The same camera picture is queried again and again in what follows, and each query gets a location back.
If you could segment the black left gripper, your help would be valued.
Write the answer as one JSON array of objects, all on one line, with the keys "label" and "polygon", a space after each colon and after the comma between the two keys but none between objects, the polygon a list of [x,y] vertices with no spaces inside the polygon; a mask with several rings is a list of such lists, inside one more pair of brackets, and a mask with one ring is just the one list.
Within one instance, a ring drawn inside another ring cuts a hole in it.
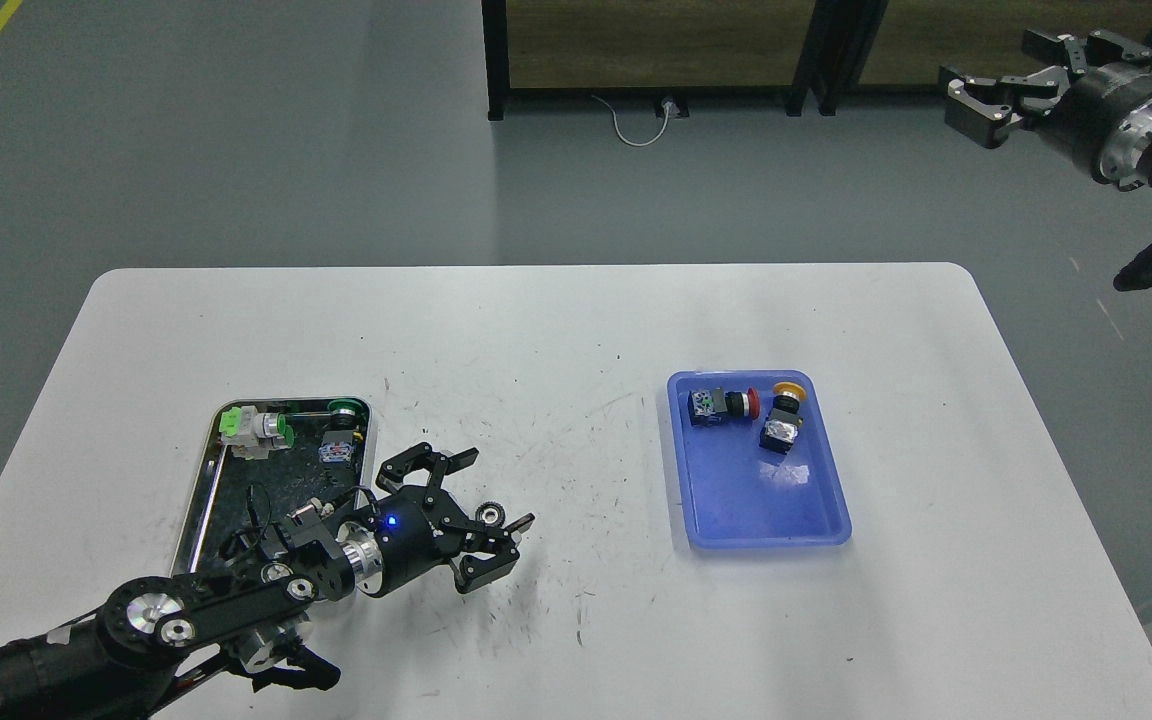
[{"label": "black left gripper", "polygon": [[454,588],[470,594],[511,574],[521,559],[521,536],[535,524],[535,514],[486,526],[467,514],[442,491],[444,479],[471,468],[479,450],[444,454],[429,444],[415,445],[380,462],[376,487],[399,491],[408,475],[429,473],[429,488],[406,488],[376,497],[357,488],[357,500],[340,523],[340,544],[355,571],[361,593],[380,598],[448,566]]}]

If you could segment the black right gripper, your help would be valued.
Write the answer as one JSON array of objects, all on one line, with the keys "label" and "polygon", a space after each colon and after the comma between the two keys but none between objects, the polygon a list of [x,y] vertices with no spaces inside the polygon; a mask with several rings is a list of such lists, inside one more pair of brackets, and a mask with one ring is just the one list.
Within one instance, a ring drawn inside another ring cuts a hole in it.
[{"label": "black right gripper", "polygon": [[[942,65],[946,126],[996,149],[1011,132],[1034,131],[1056,106],[1059,156],[1096,183],[1152,188],[1152,47],[1107,29],[1085,37],[1025,29],[1021,53],[1047,68],[988,78]],[[1070,86],[1069,74],[1082,78]]]}]

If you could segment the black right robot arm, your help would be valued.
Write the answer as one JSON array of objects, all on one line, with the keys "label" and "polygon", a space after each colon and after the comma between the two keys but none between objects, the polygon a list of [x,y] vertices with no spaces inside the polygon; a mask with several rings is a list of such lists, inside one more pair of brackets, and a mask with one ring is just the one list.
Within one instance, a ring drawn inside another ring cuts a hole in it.
[{"label": "black right robot arm", "polygon": [[[1028,29],[1021,51],[1038,70],[987,77],[943,65],[945,123],[988,150],[1032,132],[1097,184],[1152,190],[1152,47],[1108,29]],[[1114,288],[1151,290],[1152,242],[1119,270]]]}]

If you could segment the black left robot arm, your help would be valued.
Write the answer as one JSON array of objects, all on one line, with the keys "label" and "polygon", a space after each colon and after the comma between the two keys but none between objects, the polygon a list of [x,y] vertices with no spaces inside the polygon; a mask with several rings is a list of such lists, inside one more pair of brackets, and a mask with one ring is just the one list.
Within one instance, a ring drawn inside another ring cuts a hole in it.
[{"label": "black left robot arm", "polygon": [[384,461],[376,486],[250,521],[220,568],[129,579],[50,632],[0,647],[0,719],[147,719],[220,674],[329,691],[340,669],[308,647],[314,602],[387,596],[439,566],[467,594],[507,577],[535,515],[467,511],[444,479],[477,450],[429,444]]}]

